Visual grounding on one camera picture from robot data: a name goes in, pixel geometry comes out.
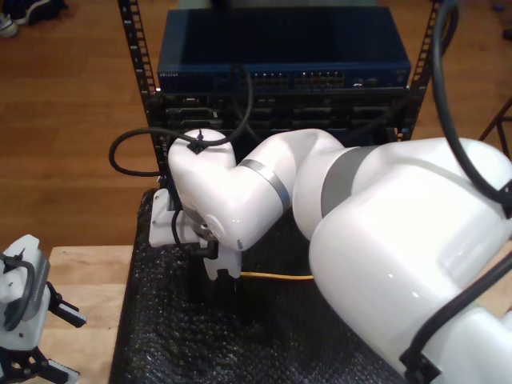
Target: shoe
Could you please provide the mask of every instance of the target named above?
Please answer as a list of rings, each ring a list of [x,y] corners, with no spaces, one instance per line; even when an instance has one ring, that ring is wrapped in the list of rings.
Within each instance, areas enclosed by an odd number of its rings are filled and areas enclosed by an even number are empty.
[[[19,26],[26,23],[26,10],[23,0],[5,0],[2,11],[8,14],[10,19]]]
[[[0,14],[0,36],[3,38],[12,38],[16,35],[19,28],[9,16],[5,16],[4,14]]]
[[[58,13],[67,10],[63,0],[5,0],[3,11],[20,25],[32,26],[41,20],[56,18]]]

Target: black bubble wrap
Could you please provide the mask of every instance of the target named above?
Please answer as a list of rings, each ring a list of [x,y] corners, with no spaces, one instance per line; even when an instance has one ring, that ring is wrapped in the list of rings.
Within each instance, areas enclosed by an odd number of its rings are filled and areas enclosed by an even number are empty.
[[[189,281],[204,286],[205,272],[173,246],[151,248],[153,194],[138,212],[110,384],[403,382],[312,281],[241,278],[229,302],[191,299]],[[244,254],[242,269],[310,274],[307,255],[288,212]]]

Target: table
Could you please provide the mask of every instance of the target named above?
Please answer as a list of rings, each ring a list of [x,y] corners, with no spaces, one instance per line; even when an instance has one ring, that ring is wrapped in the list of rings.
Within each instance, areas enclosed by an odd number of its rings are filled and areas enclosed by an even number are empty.
[[[487,267],[511,250],[509,242]],[[49,280],[87,315],[88,323],[77,330],[49,314],[40,348],[48,358],[79,370],[80,384],[108,383],[131,254],[132,246],[70,246],[51,252]],[[479,302],[502,317],[512,307],[512,274]],[[36,378],[31,383],[47,382]]]

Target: yellow cable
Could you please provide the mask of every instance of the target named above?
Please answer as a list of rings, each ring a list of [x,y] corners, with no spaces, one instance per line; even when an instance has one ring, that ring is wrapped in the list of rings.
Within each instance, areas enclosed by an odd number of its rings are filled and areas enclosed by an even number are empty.
[[[288,274],[264,274],[262,272],[241,272],[241,276],[248,278],[276,278],[279,280],[314,280],[312,275],[290,276]]]

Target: ethernet port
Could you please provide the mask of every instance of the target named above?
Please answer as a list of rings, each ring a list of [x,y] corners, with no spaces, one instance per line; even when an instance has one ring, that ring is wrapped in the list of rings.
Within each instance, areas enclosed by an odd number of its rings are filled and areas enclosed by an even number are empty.
[[[378,80],[377,78],[369,78],[365,81],[365,83],[368,85],[368,86],[377,86],[378,84]]]

